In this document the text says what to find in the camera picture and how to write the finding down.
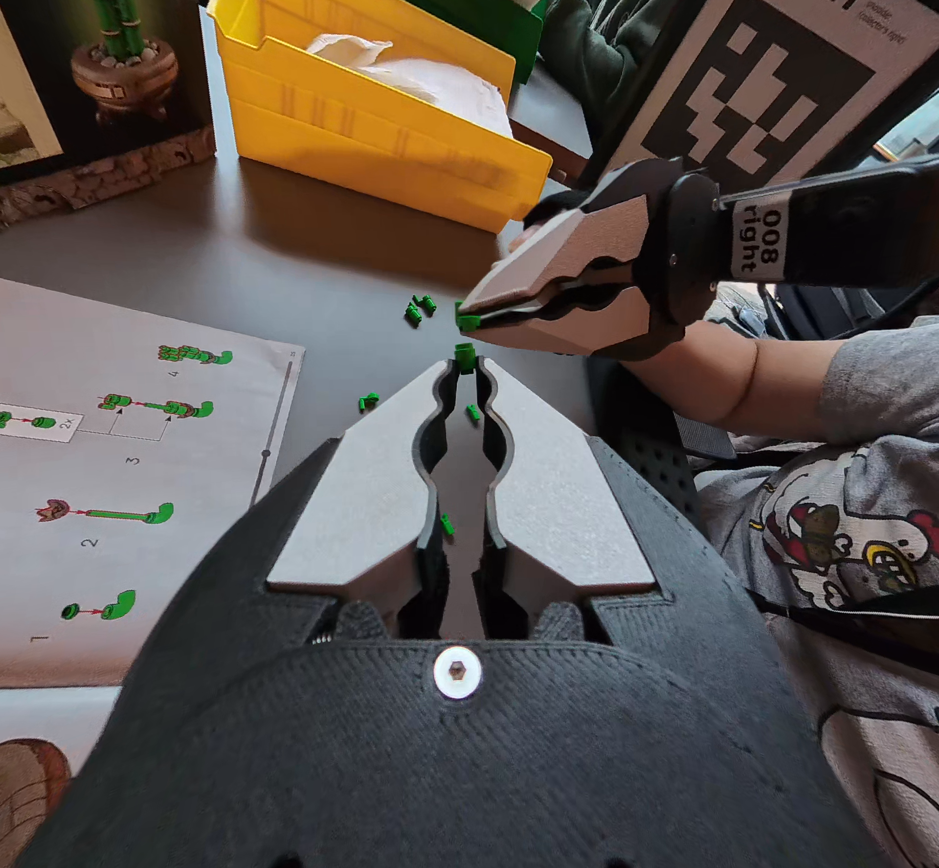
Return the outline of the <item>white paper towel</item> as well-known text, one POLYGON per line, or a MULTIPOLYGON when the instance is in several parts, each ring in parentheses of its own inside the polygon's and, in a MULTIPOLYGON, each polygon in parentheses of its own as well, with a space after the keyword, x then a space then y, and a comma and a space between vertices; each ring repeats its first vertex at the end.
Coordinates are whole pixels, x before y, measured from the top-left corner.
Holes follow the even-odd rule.
POLYGON ((346 34, 317 36, 306 51, 336 65, 511 138, 512 128, 499 89, 461 66, 417 57, 385 56, 393 42, 346 34))

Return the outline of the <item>yellow plastic bin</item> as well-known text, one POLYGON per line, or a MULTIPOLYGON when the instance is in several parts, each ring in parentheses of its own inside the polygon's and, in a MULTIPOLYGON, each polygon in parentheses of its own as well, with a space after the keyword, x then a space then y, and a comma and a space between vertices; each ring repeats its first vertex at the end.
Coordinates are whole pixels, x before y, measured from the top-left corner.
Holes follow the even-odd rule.
POLYGON ((395 58, 476 74, 504 107, 509 54, 405 0, 209 0, 207 13, 242 157, 493 233, 539 200, 543 150, 306 47, 320 34, 390 40, 395 58))

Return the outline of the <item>lego instruction booklet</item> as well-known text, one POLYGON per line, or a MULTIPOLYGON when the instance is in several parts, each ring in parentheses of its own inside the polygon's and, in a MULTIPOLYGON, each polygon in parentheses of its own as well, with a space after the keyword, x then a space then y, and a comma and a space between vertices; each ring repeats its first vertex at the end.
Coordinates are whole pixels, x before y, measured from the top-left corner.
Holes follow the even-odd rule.
POLYGON ((114 686, 270 488, 304 349, 2 280, 2 687, 114 686))

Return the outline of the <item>person's right forearm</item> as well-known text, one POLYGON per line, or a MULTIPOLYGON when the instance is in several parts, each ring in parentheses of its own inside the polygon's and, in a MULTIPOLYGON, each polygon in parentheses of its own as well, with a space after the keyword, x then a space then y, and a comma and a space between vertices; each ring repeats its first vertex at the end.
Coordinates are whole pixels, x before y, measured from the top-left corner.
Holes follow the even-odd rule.
POLYGON ((701 321, 623 367, 678 414, 739 436, 832 446, 937 439, 937 318, 806 342, 750 339, 701 321))

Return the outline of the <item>green lego parts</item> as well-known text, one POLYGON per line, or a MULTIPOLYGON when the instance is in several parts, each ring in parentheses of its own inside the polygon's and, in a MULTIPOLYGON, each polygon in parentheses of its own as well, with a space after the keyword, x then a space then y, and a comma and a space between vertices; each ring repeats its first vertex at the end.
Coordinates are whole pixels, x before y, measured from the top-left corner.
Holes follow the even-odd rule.
MULTIPOLYGON (((414 329, 417 329, 424 317, 431 317, 437 311, 437 305, 429 295, 417 297, 413 295, 405 308, 404 318, 406 322, 414 329)), ((358 399, 358 411, 365 414, 373 410, 380 402, 380 395, 377 392, 369 392, 358 399)), ((475 403, 467 404, 466 415, 477 426, 482 420, 482 413, 475 403)), ((454 538, 454 528, 450 516, 443 513, 440 516, 440 524, 444 536, 448 540, 454 538)))

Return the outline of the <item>black perforated chair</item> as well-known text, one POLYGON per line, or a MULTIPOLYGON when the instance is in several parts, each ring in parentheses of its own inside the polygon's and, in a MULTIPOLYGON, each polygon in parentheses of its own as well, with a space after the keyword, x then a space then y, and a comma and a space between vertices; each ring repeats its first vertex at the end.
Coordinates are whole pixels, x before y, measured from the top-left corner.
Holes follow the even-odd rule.
POLYGON ((727 468, 736 459, 729 434, 676 415, 616 360, 589 357, 585 371, 596 434, 706 533, 692 463, 727 468))

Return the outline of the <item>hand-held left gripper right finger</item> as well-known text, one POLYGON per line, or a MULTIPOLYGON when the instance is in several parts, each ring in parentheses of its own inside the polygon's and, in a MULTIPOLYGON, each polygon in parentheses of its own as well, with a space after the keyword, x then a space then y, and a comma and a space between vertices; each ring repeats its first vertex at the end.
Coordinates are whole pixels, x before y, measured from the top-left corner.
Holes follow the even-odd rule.
POLYGON ((593 440, 491 359, 476 384, 496 471, 475 572, 487 638, 526 639, 555 602, 656 591, 593 440))

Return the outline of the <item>person's grey printed shirt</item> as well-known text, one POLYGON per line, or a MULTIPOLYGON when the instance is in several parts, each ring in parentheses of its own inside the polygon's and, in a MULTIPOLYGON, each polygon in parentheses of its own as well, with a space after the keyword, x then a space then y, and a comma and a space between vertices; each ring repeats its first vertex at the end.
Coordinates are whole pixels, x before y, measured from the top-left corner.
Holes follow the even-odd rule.
POLYGON ((792 686, 892 866, 937 866, 937 439, 814 447, 698 475, 718 553, 767 608, 792 686))

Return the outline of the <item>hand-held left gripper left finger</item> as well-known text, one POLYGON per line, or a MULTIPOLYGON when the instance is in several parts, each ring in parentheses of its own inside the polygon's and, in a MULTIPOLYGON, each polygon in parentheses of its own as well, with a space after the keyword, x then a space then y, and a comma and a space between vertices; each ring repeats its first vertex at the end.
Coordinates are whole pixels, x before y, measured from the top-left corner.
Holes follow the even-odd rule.
POLYGON ((439 490, 459 370, 434 363, 346 429, 267 577, 364 601, 398 637, 438 637, 449 593, 439 490))

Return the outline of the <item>paper with brown print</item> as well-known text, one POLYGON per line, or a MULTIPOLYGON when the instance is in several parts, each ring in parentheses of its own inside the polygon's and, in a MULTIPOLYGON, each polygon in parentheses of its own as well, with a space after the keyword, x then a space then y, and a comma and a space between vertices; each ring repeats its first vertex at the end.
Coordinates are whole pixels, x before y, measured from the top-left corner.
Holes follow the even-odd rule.
POLYGON ((120 686, 1 692, 1 865, 15 864, 62 801, 108 721, 120 686))

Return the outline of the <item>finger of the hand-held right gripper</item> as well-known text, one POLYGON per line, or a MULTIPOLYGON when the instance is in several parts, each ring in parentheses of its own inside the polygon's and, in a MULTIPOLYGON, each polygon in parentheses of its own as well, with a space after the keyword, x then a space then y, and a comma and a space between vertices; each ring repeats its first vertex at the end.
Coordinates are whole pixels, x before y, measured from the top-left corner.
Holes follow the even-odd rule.
POLYGON ((639 287, 574 287, 545 303, 483 314, 469 337, 489 345, 589 356, 647 334, 651 308, 639 287))
POLYGON ((592 212, 563 212, 496 263, 464 298, 462 311, 483 315, 546 303, 564 285, 593 284, 608 274, 627 280, 650 221, 644 194, 592 212))

